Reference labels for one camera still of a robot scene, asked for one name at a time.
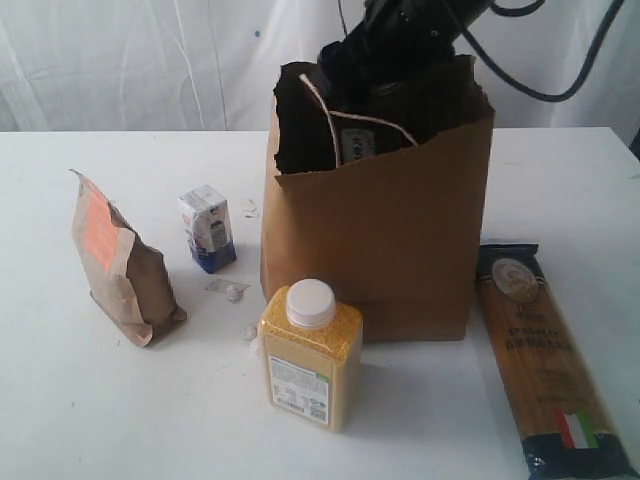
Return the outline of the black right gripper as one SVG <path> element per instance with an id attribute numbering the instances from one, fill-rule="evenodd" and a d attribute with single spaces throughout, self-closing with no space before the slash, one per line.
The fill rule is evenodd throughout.
<path id="1" fill-rule="evenodd" d="M 405 82 L 455 57 L 456 1 L 366 1 L 362 20 L 323 47 L 315 87 L 325 101 L 362 103 L 380 86 Z"/>

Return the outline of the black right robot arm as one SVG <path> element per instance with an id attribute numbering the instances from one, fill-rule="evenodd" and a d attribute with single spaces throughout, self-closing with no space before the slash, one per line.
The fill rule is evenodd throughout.
<path id="1" fill-rule="evenodd" d="M 308 74 L 323 110 L 358 111 L 411 93 L 455 68 L 454 41 L 488 1 L 366 1 L 362 20 L 325 45 Z"/>

